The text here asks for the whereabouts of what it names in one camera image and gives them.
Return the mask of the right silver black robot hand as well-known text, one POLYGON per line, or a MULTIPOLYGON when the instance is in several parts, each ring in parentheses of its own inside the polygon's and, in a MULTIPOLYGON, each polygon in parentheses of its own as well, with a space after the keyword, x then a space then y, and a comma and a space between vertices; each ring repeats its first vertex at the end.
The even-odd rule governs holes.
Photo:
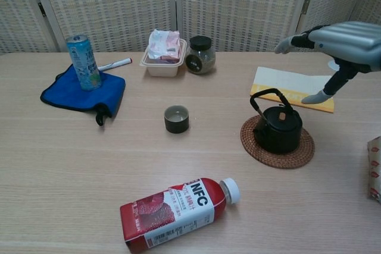
POLYGON ((301 100, 320 104, 330 99, 358 73, 380 71, 380 26, 359 21, 319 25, 280 41, 274 49, 287 54, 293 47, 308 48, 331 56, 339 66, 324 88, 301 100))

